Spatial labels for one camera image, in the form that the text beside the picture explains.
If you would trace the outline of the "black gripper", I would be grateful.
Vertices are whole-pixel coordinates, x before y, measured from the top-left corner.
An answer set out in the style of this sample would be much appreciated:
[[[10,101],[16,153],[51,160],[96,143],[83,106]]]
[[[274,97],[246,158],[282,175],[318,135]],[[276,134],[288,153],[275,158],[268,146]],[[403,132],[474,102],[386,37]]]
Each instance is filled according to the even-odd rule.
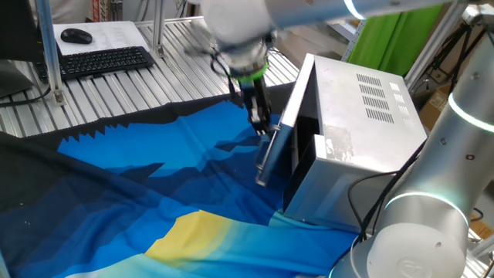
[[[264,78],[242,81],[239,85],[255,132],[258,135],[269,134],[272,131],[271,103]]]

